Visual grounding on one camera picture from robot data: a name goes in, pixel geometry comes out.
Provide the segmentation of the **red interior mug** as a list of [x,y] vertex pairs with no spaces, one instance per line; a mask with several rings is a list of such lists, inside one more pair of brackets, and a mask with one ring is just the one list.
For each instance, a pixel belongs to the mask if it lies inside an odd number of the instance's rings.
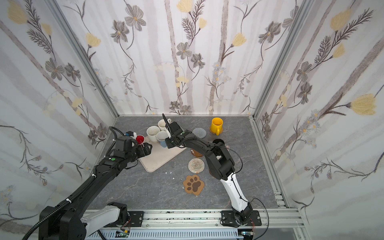
[[138,142],[139,145],[141,145],[145,142],[145,137],[143,135],[137,135],[136,141]]

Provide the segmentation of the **beige serving tray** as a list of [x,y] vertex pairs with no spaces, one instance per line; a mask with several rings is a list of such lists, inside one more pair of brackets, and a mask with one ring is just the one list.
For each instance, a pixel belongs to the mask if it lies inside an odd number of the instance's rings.
[[145,140],[145,143],[149,143],[153,146],[152,152],[149,156],[140,158],[140,163],[148,173],[152,173],[169,162],[178,154],[182,153],[185,148],[163,148],[158,142],[153,143],[149,140]]

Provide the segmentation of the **light blue mug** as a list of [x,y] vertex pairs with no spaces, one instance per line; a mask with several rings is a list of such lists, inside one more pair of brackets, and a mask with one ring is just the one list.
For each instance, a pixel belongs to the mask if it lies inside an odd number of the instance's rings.
[[167,148],[167,143],[166,143],[166,139],[168,138],[168,133],[166,131],[160,131],[156,134],[156,139],[157,141],[159,142],[159,144],[163,147],[163,148]]

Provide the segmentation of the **glossy brown round coaster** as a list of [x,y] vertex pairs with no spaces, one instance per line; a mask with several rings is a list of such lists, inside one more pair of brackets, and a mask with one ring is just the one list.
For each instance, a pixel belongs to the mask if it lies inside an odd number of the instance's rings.
[[197,152],[197,151],[195,151],[195,150],[193,150],[193,149],[191,149],[191,153],[192,153],[193,156],[195,156],[195,157],[197,157],[197,158],[200,158],[200,157],[203,156],[202,154],[200,154],[199,152]]

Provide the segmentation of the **blue woven round coaster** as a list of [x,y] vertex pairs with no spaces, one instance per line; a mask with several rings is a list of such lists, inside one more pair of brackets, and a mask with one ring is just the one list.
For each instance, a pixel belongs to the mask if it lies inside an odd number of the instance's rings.
[[200,139],[204,139],[207,136],[207,132],[203,128],[195,128],[192,133]]

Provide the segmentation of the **white mug with handle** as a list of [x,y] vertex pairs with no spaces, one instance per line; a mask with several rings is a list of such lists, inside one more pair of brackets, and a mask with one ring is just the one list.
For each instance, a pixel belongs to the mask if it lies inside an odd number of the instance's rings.
[[167,131],[166,121],[164,119],[158,121],[158,127],[160,131]]

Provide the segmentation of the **white patterned round coaster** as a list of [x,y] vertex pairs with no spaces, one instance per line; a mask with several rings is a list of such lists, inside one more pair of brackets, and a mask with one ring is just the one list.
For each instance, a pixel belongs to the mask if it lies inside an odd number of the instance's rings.
[[201,160],[199,158],[194,158],[194,159],[190,160],[190,162],[188,164],[188,168],[192,173],[198,174],[198,173],[201,173],[205,169],[205,163],[203,162],[203,160]]

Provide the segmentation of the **black mug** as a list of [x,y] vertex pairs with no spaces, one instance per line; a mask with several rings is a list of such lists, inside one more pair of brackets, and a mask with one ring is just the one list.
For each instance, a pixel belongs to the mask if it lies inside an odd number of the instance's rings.
[[214,144],[225,144],[225,142],[222,140],[222,139],[215,139],[215,140],[213,140],[213,143]]

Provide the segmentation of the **yellow mug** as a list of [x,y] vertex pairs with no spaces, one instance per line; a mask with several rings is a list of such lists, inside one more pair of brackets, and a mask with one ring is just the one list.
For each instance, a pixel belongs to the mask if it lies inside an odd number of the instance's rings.
[[221,118],[213,118],[210,126],[210,132],[219,136],[223,132],[224,121]]

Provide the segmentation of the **brown paw print coaster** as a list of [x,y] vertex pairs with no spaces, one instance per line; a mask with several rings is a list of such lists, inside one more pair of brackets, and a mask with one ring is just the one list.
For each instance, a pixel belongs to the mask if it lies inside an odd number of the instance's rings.
[[183,186],[187,194],[198,196],[204,189],[205,184],[203,181],[201,181],[198,175],[192,175],[186,177],[186,179],[183,181]]

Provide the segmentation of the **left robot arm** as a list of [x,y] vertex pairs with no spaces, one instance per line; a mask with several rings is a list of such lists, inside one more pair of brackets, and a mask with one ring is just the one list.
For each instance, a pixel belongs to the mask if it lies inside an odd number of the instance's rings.
[[38,231],[40,240],[84,240],[109,224],[126,225],[132,218],[125,204],[109,203],[89,217],[84,213],[107,184],[128,169],[128,163],[150,155],[152,148],[129,136],[116,138],[88,179],[55,207],[46,207],[23,238],[27,240]]

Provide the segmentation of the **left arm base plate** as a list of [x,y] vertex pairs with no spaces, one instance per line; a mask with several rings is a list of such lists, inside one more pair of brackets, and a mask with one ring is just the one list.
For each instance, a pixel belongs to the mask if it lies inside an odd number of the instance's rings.
[[121,229],[130,229],[133,227],[140,228],[144,220],[144,211],[130,211],[128,212],[128,218],[121,226]]

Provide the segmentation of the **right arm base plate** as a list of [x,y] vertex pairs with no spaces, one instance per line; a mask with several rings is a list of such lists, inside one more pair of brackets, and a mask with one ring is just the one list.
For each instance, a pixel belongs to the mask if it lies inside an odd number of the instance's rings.
[[224,227],[259,227],[262,225],[261,217],[258,211],[253,211],[248,218],[242,218],[239,213],[233,210],[221,211],[220,224]]

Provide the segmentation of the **left corner aluminium post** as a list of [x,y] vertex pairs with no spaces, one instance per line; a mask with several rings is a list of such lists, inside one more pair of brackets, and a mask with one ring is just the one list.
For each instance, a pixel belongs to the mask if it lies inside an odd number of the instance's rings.
[[65,15],[63,14],[62,10],[60,9],[58,2],[45,0],[45,4],[47,5],[50,12],[54,16],[59,27],[64,32],[64,35],[66,36],[67,40],[69,41],[73,51],[76,53],[77,57],[80,59],[82,65],[83,65],[83,67],[86,69],[87,73],[89,74],[92,83],[95,85],[95,88],[100,93],[100,95],[103,98],[105,104],[107,105],[110,113],[116,119],[120,115],[119,115],[117,109],[115,108],[115,106],[113,105],[111,99],[109,98],[107,91],[103,87],[101,80],[97,76],[97,74],[93,68],[92,63],[87,56],[86,50],[83,48],[81,42],[79,41],[79,38],[77,37],[75,32],[72,30],[72,28],[71,28],[70,24],[68,23]]

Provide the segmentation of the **corner aluminium post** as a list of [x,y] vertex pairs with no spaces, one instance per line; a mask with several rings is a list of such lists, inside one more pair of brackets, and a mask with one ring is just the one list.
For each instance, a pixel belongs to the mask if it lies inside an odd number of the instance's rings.
[[302,6],[299,8],[296,18],[294,18],[294,21],[292,23],[291,29],[289,31],[289,34],[284,42],[284,45],[277,57],[277,60],[275,62],[274,67],[272,68],[272,72],[268,78],[268,81],[262,91],[261,97],[259,99],[259,102],[257,104],[257,107],[252,115],[253,119],[255,119],[258,114],[262,111],[262,107],[265,103],[265,101],[268,98],[268,95],[271,92],[271,89],[274,85],[274,82],[277,79],[277,76],[282,69],[285,61],[288,58],[288,55],[290,51],[293,48],[293,45],[296,41],[296,38],[299,36],[300,30],[302,26],[304,25],[306,18],[312,8],[312,5],[315,1],[303,1]]
[[50,12],[54,16],[59,27],[64,32],[64,35],[66,36],[67,40],[69,41],[73,51],[76,53],[77,57],[80,59],[82,65],[83,65],[83,67],[86,69],[87,73],[89,74],[92,83],[95,85],[95,88],[100,93],[100,95],[103,98],[105,104],[107,105],[110,113],[116,119],[120,115],[119,115],[117,109],[115,108],[115,106],[113,105],[111,99],[109,98],[107,91],[103,87],[101,80],[97,76],[97,74],[93,68],[92,63],[87,56],[86,50],[83,48],[81,42],[79,41],[79,38],[77,37],[75,32],[72,30],[72,28],[71,28],[70,24],[68,23],[65,15],[63,14],[62,10],[60,9],[58,2],[45,0],[45,4],[47,5]]

